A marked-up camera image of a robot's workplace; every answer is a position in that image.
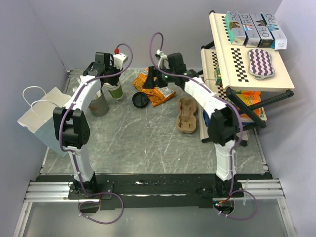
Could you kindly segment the green paper coffee cup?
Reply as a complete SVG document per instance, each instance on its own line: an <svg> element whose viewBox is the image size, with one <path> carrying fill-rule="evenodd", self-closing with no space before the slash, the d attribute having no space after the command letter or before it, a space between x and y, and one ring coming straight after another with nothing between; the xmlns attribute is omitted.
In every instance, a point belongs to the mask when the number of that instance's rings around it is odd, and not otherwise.
<svg viewBox="0 0 316 237"><path fill-rule="evenodd" d="M111 85L109 83L104 83L104 86L109 91L110 95L115 100L120 100L123 97L123 91L121 87L120 81L118 81L117 85Z"/></svg>

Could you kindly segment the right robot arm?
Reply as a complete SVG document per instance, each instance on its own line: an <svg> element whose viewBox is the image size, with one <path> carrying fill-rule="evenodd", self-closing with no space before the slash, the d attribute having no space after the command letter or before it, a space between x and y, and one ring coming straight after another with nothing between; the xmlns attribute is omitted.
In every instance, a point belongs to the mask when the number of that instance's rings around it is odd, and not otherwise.
<svg viewBox="0 0 316 237"><path fill-rule="evenodd" d="M242 129L239 113L235 106L216 96L194 70L187 70L181 53L166 55L158 49L155 57L158 64L148 68L148 75L143 88L167 87L174 83L191 95L206 111L209 117L207 129L210 141L214 143L217 157L216 175L221 179L216 184L216 193L222 197L233 191L229 181L236 173L234 165L234 148L237 133Z"/></svg>

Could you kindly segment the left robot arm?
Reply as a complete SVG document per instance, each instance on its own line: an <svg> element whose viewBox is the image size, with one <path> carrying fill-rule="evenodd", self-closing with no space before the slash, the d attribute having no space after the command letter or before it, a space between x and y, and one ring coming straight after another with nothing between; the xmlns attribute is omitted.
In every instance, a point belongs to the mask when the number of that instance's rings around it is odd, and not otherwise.
<svg viewBox="0 0 316 237"><path fill-rule="evenodd" d="M95 60L80 77L80 84L70 100L53 110L56 139L61 150L69 154L75 172L72 189L85 198L95 197L98 191L85 147L90 137L85 111L104 85L121 90L119 77L127 60L128 56L120 53L118 48L113 54L97 52Z"/></svg>

